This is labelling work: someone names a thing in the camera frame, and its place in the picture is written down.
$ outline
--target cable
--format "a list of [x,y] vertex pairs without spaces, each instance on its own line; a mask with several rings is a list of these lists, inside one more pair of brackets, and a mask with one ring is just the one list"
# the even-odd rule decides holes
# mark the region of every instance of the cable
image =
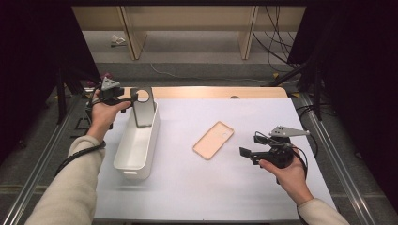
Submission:
[[74,159],[83,156],[87,153],[99,150],[104,148],[106,145],[106,143],[104,141],[102,141],[102,143],[100,145],[94,146],[94,147],[89,147],[89,148],[85,148],[83,150],[80,150],[79,152],[75,152],[73,155],[67,157],[62,163],[61,165],[59,165],[58,169],[55,172],[55,176],[56,177],[61,171],[62,169],[64,169],[68,164],[70,164]]

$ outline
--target white container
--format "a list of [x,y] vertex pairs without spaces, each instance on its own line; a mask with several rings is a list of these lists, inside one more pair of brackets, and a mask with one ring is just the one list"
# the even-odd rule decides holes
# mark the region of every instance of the white container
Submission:
[[150,175],[160,124],[158,104],[154,105],[150,127],[137,127],[136,114],[131,109],[126,130],[117,148],[114,167],[129,179],[146,179]]

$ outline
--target white sleeve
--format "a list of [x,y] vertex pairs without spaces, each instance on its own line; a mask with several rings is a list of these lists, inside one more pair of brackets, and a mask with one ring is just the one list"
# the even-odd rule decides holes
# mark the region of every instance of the white sleeve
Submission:
[[[69,156],[100,143],[93,137],[76,139]],[[105,151],[77,157],[52,181],[25,224],[91,224],[96,207],[98,174]]]
[[334,208],[319,199],[312,199],[298,207],[299,215],[310,225],[340,225],[348,222]]

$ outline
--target white tabletop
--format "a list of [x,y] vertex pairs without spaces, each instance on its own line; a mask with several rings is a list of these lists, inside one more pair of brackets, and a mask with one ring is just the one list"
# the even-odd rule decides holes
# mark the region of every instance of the white tabletop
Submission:
[[[279,99],[155,99],[160,114],[152,172],[131,181],[113,166],[129,111],[121,113],[105,136],[106,157],[99,173],[95,219],[142,221],[296,220],[294,202],[274,175],[239,154],[239,147],[267,151],[254,143],[255,131],[277,126],[302,129],[293,103]],[[235,130],[211,159],[193,145],[217,121]],[[334,206],[305,136],[291,138],[307,156],[307,183],[313,195]]]

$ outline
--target human hand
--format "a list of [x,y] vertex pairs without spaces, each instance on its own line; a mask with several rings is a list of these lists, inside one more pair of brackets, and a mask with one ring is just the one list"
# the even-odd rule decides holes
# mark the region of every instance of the human hand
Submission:
[[[93,98],[96,98],[98,94],[99,91],[96,92]],[[127,109],[130,105],[130,101],[122,101],[113,106],[105,103],[94,104],[91,111],[91,126],[87,131],[87,135],[96,138],[101,143],[110,125],[116,119],[117,113]]]
[[[293,147],[296,153],[299,153],[296,147]],[[305,172],[299,159],[294,156],[290,166],[279,169],[271,162],[260,160],[259,164],[268,172],[274,174],[282,188],[292,198],[296,205],[301,205],[314,198],[305,182]]]

